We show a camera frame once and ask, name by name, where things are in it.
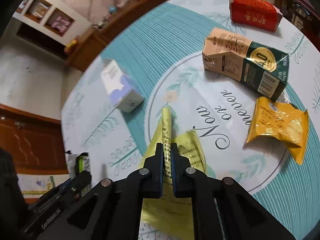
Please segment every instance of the yellow plastic bag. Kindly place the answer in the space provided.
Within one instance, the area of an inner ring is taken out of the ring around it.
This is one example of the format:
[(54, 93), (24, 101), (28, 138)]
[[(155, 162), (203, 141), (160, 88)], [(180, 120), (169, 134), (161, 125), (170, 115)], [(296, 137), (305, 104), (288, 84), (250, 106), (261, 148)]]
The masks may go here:
[(172, 191), (171, 179), (171, 142), (178, 145), (181, 155), (190, 160), (192, 167), (205, 172), (205, 159), (199, 138), (195, 130), (187, 131), (177, 138), (171, 137), (171, 114), (168, 107), (162, 109), (160, 119), (153, 138), (141, 162), (155, 154), (156, 144), (164, 146), (164, 183), (160, 199), (144, 199), (141, 221), (154, 228), (183, 240), (193, 240), (193, 218), (190, 198), (177, 199)]
[(298, 164), (302, 164), (308, 139), (308, 111), (295, 109), (291, 104), (257, 99), (249, 127), (247, 143), (257, 136), (271, 136), (285, 142)]

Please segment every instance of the round table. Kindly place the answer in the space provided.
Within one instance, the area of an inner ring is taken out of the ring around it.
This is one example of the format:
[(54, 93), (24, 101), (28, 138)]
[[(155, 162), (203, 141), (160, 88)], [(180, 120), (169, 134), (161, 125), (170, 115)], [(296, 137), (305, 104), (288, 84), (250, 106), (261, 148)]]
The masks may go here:
[[(236, 98), (251, 118), (257, 93), (230, 78), (203, 70), (204, 38), (219, 27), (290, 55), (284, 94), (309, 112), (308, 145), (297, 165), (281, 142), (262, 138), (243, 147), (248, 119), (237, 115)], [(100, 78), (112, 58), (129, 74), (145, 101), (132, 113), (114, 109)], [(136, 170), (156, 129), (161, 108), (169, 105), (173, 133), (193, 127), (204, 149), (209, 176), (235, 178), (296, 239), (303, 239), (320, 218), (320, 53), (290, 22), (275, 33), (230, 20), (228, 0), (169, 0), (123, 31), (83, 74), (62, 110), (65, 150), (89, 152), (92, 183), (119, 180)], [(232, 116), (221, 117), (217, 109)], [(201, 111), (210, 113), (205, 122)], [(146, 223), (140, 238), (165, 236)]]

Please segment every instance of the screw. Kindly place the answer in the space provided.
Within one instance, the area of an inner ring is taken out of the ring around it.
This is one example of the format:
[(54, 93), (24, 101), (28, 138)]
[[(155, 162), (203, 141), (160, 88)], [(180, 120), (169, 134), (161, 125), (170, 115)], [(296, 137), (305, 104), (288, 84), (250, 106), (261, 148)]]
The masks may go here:
[(103, 180), (101, 181), (101, 185), (102, 185), (103, 187), (108, 187), (110, 184), (111, 184), (111, 180), (110, 180), (110, 179), (103, 179)]
[(139, 173), (141, 175), (147, 175), (149, 173), (149, 170), (147, 168), (142, 168), (139, 170)]
[(192, 168), (192, 167), (188, 167), (186, 168), (186, 172), (188, 174), (194, 174), (196, 172), (196, 169), (195, 168)]
[(225, 177), (223, 179), (223, 181), (224, 181), (225, 184), (228, 184), (228, 185), (232, 185), (233, 184), (233, 178), (231, 178), (231, 177)]

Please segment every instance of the red package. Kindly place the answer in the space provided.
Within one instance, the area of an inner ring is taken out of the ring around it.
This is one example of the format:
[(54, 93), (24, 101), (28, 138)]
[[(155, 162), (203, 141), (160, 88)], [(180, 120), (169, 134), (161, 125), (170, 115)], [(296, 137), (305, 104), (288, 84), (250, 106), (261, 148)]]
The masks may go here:
[(275, 32), (282, 13), (273, 4), (263, 0), (229, 0), (230, 18), (234, 22), (249, 24)]

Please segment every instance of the gold circular label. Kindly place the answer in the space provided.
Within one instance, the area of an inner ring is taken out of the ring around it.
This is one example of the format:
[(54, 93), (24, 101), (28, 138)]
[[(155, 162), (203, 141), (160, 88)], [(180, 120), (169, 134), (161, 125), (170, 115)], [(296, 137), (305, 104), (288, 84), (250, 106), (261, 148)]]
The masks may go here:
[(270, 72), (277, 68), (275, 55), (265, 47), (256, 48), (251, 52), (250, 59)]

